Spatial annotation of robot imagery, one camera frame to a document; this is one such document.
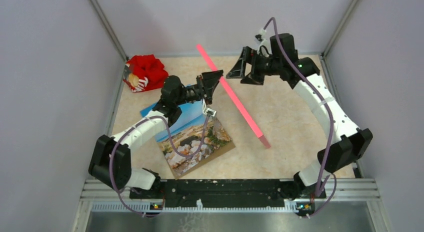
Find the pink wooden picture frame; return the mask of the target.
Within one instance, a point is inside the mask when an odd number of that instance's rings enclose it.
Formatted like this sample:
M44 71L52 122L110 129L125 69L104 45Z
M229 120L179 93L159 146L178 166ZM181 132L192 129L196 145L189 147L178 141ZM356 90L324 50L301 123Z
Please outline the pink wooden picture frame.
M214 64L214 62L212 61L210 56L207 54L203 46L201 44L197 44L196 48L199 54L202 56L202 58L205 60L205 62L209 66L209 68L211 70L217 71L218 70L217 66ZM252 118L250 113L247 111L246 107L243 105L243 103L241 102L239 97L236 95L236 93L234 92L232 87L229 85L229 83L226 81L226 79L223 76L221 76L221 78L219 79L219 82L224 88L224 90L226 91L226 93L228 94L228 96L230 97L230 99L232 100L232 102L234 103L234 105L237 107L237 109L239 110L239 112L241 113L241 115L243 116L243 118L245 119L245 121L247 122L247 124L249 125L253 133L255 134L255 136L259 139L259 141L264 145L265 148L267 149L271 148L270 142L267 140L262 130L254 121L254 119Z

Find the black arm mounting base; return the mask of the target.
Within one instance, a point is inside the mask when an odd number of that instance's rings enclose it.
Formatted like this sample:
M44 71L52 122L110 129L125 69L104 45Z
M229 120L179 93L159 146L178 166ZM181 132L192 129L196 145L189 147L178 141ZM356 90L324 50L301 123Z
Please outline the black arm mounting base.
M152 189L137 188L131 199L158 199L167 208L195 207L201 200L206 208L283 207L285 200L310 200L315 186L292 179L168 179Z

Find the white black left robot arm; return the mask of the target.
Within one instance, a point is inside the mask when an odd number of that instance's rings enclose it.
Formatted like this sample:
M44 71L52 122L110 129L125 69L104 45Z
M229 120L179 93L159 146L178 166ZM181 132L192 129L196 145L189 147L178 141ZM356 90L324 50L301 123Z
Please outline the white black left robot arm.
M88 166L89 175L116 192L124 188L138 188L147 198L160 193L160 176L149 169L132 168L132 152L162 131L170 131L182 114L181 105L202 102L207 118L215 115L208 108L213 93L223 77L223 71L201 73L196 83L184 86L178 76L168 76L161 88L161 96L152 110L140 121L113 136L100 136L94 146Z

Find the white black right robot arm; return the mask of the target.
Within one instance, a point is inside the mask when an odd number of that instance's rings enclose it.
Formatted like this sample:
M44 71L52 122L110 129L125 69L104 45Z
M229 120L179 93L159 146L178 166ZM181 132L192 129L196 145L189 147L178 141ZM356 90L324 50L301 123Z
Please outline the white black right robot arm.
M308 197L319 180L362 158L373 134L359 128L344 112L327 88L320 70L309 58L300 59L293 35L271 36L270 48L245 46L228 79L240 79L242 84L263 85L266 76L279 76L306 102L320 123L329 148L317 153L317 158L294 176L293 191L300 198Z

